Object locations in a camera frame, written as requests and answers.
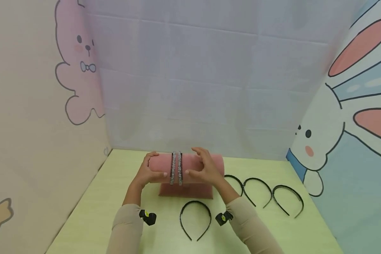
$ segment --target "light green table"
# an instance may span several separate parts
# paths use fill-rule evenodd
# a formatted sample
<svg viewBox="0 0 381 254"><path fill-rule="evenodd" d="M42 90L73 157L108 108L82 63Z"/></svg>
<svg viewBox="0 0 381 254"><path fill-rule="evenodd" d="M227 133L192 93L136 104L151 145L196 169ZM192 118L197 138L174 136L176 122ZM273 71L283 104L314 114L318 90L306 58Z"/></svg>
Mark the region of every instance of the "light green table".
<svg viewBox="0 0 381 254"><path fill-rule="evenodd" d="M113 218L144 155L145 152L139 151L115 149L111 152L47 254L105 253ZM278 184L288 185L302 196L305 209L294 219L300 203L293 194L277 190L277 200L291 214L288 217L274 201L262 208L269 199L269 193L262 184L252 181L246 187L250 198L257 204L257 213L285 253L343 253L289 162L224 158L224 163L225 173L237 176L242 182L248 177L258 177L271 188ZM235 180L229 179L229 182L240 191ZM184 227L194 239L190 241L180 227L179 213L191 199L159 197L158 190L158 184L149 184L143 191L142 208L155 212L158 218L155 225L144 225L140 253L249 253L230 224L220 227L215 221L214 216L225 211L225 205L215 190L214 200L201 200L212 212L212 224L198 242L196 238L208 223L204 208L190 205L183 213Z"/></svg>

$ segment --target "long sleeve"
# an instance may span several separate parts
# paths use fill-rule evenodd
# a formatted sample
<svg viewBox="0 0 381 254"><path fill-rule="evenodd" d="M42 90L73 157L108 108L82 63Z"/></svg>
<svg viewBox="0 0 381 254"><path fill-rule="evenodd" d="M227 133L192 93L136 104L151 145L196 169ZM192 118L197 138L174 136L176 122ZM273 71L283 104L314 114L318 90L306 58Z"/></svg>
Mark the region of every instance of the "long sleeve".
<svg viewBox="0 0 381 254"><path fill-rule="evenodd" d="M136 204L125 204L118 210L106 254L138 253L144 224L139 212Z"/></svg>
<svg viewBox="0 0 381 254"><path fill-rule="evenodd" d="M251 254L284 253L248 200L239 197L228 203L226 209L233 215L231 227Z"/></svg>

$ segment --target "person's left hand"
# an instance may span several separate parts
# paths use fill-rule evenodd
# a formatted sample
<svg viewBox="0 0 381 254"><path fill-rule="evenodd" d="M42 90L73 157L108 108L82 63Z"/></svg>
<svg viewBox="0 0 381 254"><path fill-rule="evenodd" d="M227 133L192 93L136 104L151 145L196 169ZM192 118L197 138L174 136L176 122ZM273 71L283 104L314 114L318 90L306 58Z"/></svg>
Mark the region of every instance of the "person's left hand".
<svg viewBox="0 0 381 254"><path fill-rule="evenodd" d="M133 183L138 184L142 188L144 188L146 184L150 182L158 182L159 180L163 179L168 175L166 172L154 172L151 171L150 168L148 168L150 158L158 155L159 153L157 152L147 153L143 160L143 163L140 166L139 171L137 172L137 175L134 177Z"/></svg>

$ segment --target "cartoon wall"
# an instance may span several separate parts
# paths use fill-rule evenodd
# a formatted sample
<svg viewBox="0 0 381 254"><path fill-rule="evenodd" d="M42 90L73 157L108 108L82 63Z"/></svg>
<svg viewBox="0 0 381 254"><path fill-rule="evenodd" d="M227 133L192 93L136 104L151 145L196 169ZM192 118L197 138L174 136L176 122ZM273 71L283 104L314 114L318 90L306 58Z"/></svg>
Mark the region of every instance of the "cartoon wall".
<svg viewBox="0 0 381 254"><path fill-rule="evenodd" d="M0 1L0 253L44 253L110 152L83 11Z"/></svg>
<svg viewBox="0 0 381 254"><path fill-rule="evenodd" d="M381 0L348 30L288 152L345 253L381 253Z"/></svg>

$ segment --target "pink velvet cylinder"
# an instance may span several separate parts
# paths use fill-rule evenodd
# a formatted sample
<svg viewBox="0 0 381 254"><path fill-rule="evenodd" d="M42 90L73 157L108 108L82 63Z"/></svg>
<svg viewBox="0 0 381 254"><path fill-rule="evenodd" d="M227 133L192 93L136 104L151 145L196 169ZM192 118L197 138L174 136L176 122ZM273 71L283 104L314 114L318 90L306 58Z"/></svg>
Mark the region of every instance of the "pink velvet cylinder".
<svg viewBox="0 0 381 254"><path fill-rule="evenodd" d="M212 154L212 159L214 163L216 164L216 167L220 174L224 176L224 162L222 155L218 154ZM159 156L151 157L150 159L150 169L152 171L161 171L161 172L167 172L168 177L164 180L164 182L161 183L169 183L171 178L171 153L160 153ZM182 172L183 172L183 184L188 183L200 183L198 181L195 181L190 176L188 176L185 171L188 169L196 170L196 171L202 171L204 168L203 163L201 162L201 159L198 155L194 155L192 153L183 153L182 154ZM175 181L174 183L178 183L178 156L176 156L176 164L175 164Z"/></svg>
<svg viewBox="0 0 381 254"><path fill-rule="evenodd" d="M222 155L213 154L212 159L222 176L224 176L224 162ZM185 171L188 169L202 171L203 163L198 155L192 153L182 154L182 183L178 181L178 156L175 163L174 185L170 185L171 180L171 153L161 153L159 156L151 157L149 167L152 171L166 172L168 176L161 182L159 190L160 196L183 197L183 198L213 198L213 188L211 185L203 184L188 176Z"/></svg>

